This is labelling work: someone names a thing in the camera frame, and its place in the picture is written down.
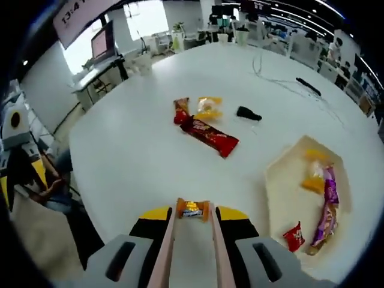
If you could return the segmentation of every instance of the white tray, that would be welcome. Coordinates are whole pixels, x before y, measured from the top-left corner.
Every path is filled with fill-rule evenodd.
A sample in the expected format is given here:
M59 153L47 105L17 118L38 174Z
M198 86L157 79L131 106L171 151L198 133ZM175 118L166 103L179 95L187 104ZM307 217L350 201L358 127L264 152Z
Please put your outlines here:
M324 197L301 188L308 162L304 155L307 149L317 149L326 153L334 163L337 191L340 205L337 209L338 228L334 237L315 255L305 252L313 240L317 224L321 218ZM304 245L295 252L302 269L311 274L332 251L342 243L341 235L349 224L352 203L350 187L343 160L314 139L304 136L297 144L286 150L266 171L266 193L269 206L269 233L272 238L287 247L283 234L301 222Z

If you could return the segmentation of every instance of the red candy bar wrapper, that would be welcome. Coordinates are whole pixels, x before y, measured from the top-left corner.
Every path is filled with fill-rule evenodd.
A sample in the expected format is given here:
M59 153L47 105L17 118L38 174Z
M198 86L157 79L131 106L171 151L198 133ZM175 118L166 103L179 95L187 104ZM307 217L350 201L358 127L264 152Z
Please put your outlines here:
M175 104L176 110L176 115L173 119L173 123L180 125L190 117L190 115L188 114L189 100L189 98L181 98L173 102Z
M291 252L295 252L302 244L305 239L302 237L300 221L294 228L284 233L283 237L288 243L288 249Z
M313 241L308 248L308 255L315 255L331 238L337 228L336 208L330 202L325 202L322 217L314 233Z
M324 198L326 202L332 203L336 208L338 208L339 199L336 189L336 178L334 173L334 168L332 166L327 167L324 170L325 177L325 190Z
M218 131L203 121L194 119L193 116L185 120L180 128L189 135L215 148L223 158L227 158L239 142L238 139Z

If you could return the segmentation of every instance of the white table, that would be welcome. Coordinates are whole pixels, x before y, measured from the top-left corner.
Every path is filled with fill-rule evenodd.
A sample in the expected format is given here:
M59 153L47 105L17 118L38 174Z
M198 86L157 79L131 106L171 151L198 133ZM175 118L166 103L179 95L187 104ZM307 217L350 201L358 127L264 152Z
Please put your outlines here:
M353 202L344 245L312 275L335 282L346 276L383 209L384 148L377 126L333 83L287 57L264 50L262 75L301 77L321 91L329 107L292 92L309 94L297 83L286 83L288 91L256 77L252 60L258 55L258 63L260 53L214 43L171 56L153 65L153 75L117 86L76 124L70 133L74 174L104 242L129 233L141 213L175 204L177 197L239 209L267 235L264 172L307 134L343 158ZM190 97L193 113L204 95L223 98L224 116L214 126L240 140L225 160L173 124L174 99ZM261 114L262 121L236 118L240 105Z

